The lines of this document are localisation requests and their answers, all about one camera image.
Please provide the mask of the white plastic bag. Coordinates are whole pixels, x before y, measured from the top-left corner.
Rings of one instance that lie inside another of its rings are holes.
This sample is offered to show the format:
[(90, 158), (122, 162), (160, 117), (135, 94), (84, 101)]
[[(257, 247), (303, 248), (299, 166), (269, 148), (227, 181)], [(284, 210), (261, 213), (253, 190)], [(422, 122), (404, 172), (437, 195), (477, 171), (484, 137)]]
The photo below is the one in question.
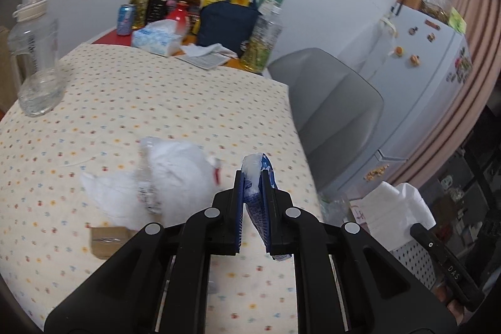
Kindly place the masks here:
[(87, 196), (116, 226), (138, 231), (149, 222), (184, 223), (211, 206), (220, 190), (221, 160), (187, 141), (140, 140), (135, 170), (108, 176), (83, 173)]

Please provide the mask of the blue tissue packet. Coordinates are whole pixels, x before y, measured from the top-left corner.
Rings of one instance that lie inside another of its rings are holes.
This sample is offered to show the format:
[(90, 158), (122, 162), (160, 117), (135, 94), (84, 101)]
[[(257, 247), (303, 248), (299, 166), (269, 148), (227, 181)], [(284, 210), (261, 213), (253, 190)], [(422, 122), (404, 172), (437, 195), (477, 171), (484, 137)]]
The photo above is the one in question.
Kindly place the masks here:
[(273, 165), (265, 153), (252, 153), (244, 157), (241, 166), (244, 179), (243, 201), (252, 224), (269, 252), (270, 227), (267, 199), (261, 182), (261, 173), (267, 171), (270, 186), (276, 188)]

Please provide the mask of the white pegboard cart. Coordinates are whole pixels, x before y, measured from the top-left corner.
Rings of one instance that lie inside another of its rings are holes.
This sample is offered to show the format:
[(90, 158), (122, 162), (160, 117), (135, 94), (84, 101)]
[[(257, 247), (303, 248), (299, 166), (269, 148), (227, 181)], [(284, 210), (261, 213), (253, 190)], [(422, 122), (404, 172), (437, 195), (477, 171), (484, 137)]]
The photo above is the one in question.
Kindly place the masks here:
[(436, 284), (436, 272), (430, 255), (418, 242), (411, 241), (391, 254), (427, 289), (432, 290)]

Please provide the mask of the small cardboard box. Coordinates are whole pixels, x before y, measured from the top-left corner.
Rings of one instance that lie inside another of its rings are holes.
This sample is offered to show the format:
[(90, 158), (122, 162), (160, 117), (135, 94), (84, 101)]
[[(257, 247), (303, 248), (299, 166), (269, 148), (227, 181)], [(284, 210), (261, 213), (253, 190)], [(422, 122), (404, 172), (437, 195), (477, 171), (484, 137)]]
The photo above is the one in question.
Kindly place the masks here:
[(98, 259), (109, 259), (136, 233), (124, 226), (93, 227), (90, 230), (91, 253)]

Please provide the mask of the grey chair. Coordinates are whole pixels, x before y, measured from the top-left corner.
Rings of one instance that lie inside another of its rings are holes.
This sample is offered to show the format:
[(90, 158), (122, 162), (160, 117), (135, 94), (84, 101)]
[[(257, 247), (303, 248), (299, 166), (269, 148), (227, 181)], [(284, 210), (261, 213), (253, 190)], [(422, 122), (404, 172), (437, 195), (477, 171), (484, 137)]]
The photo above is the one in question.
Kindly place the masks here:
[(289, 88), (293, 122), (321, 192), (369, 143), (383, 98), (356, 71), (319, 48), (286, 54), (271, 62), (268, 71)]

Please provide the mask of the paper receipt on table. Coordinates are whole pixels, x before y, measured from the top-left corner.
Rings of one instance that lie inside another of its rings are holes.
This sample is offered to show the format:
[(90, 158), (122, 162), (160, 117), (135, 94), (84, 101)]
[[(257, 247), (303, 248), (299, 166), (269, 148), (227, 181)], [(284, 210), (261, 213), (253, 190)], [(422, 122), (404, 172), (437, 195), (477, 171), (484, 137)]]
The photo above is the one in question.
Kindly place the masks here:
[(208, 47), (189, 44), (181, 46), (181, 52), (177, 59), (204, 70), (217, 68), (238, 57), (234, 51), (225, 48), (221, 43)]

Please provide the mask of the blue white tissue box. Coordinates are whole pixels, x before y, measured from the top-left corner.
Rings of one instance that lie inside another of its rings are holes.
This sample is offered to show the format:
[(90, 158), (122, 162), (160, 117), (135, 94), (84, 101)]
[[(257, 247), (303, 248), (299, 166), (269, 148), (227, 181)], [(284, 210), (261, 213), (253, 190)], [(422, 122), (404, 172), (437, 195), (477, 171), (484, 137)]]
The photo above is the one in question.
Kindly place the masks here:
[(175, 20), (163, 19), (147, 24), (132, 34), (131, 46), (162, 57), (173, 56), (181, 48), (182, 37)]

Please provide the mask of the clear plastic oil bottle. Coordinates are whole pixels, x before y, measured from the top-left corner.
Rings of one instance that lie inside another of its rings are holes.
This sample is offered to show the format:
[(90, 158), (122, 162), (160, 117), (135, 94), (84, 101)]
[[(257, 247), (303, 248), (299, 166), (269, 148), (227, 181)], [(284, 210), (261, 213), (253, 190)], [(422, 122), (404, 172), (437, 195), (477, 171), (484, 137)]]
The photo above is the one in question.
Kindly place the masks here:
[(245, 70), (261, 74), (266, 68), (268, 59), (283, 30), (280, 13), (281, 8), (273, 5), (267, 13), (257, 19), (246, 51), (240, 58), (240, 63)]

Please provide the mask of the navy lunch bag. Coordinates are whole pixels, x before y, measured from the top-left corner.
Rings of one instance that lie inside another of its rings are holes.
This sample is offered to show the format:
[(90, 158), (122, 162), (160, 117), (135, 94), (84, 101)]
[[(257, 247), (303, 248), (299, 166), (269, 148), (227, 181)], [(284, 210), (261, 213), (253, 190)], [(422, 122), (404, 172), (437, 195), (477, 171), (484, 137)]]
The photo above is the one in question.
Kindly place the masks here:
[(199, 13), (200, 25), (195, 44), (209, 47), (220, 43), (240, 58), (260, 15), (256, 0), (251, 0), (248, 6), (231, 3), (231, 0), (205, 6)]

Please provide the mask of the white refrigerator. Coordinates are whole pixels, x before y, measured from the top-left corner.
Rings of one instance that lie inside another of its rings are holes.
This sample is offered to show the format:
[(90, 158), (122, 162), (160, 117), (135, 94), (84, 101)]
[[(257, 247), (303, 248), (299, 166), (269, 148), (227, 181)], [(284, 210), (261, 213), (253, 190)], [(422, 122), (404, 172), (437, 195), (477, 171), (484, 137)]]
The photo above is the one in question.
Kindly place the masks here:
[(401, 1), (377, 27), (354, 68), (382, 96), (382, 114), (363, 152), (331, 184), (333, 196), (361, 198), (396, 174), (458, 96), (457, 63), (470, 60), (463, 34)]

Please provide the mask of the red white vase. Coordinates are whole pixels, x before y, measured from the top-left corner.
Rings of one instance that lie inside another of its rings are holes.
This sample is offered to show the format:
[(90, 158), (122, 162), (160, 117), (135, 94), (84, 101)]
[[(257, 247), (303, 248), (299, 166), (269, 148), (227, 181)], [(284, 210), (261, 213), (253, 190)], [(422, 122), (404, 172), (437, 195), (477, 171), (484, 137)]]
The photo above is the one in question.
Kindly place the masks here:
[(175, 33), (179, 36), (186, 36), (189, 32), (190, 21), (188, 7), (189, 5), (185, 1), (179, 1), (176, 7), (166, 16), (166, 20), (175, 22)]

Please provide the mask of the black utensil holder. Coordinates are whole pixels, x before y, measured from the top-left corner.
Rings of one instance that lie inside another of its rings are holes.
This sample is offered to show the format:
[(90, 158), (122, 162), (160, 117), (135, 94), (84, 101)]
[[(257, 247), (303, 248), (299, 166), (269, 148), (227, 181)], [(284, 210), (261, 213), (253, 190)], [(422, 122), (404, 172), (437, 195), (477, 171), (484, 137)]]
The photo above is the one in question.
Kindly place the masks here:
[(167, 2), (163, 0), (149, 0), (146, 9), (145, 24), (163, 20), (168, 15)]

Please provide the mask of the blue soda can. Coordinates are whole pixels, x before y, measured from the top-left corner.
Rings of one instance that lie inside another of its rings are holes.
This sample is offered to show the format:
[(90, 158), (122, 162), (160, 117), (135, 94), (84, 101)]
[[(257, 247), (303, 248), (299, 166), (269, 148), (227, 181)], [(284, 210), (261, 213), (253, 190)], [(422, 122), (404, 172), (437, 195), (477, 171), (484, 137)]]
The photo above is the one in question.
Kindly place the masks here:
[(129, 36), (132, 33), (136, 7), (133, 4), (125, 3), (119, 7), (116, 33), (118, 36)]

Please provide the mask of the clear large water jug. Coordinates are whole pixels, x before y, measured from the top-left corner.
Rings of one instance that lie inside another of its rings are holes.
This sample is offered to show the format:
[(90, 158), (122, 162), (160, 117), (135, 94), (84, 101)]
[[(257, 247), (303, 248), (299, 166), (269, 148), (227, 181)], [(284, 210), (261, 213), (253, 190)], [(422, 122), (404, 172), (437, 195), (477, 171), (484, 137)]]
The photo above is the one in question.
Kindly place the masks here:
[(27, 0), (13, 12), (16, 24), (8, 34), (18, 103), (29, 117), (53, 110), (65, 94), (59, 67), (58, 20), (48, 12), (48, 0)]

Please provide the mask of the pink curtain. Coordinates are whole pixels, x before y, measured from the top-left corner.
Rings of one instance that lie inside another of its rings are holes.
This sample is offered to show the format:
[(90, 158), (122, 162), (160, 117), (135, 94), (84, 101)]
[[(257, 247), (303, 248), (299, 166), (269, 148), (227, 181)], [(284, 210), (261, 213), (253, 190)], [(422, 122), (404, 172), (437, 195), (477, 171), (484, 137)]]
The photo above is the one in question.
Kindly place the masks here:
[(478, 120), (500, 74), (500, 0), (452, 0), (466, 23), (470, 60), (457, 63), (461, 89), (410, 160), (389, 178), (421, 187), (442, 167)]

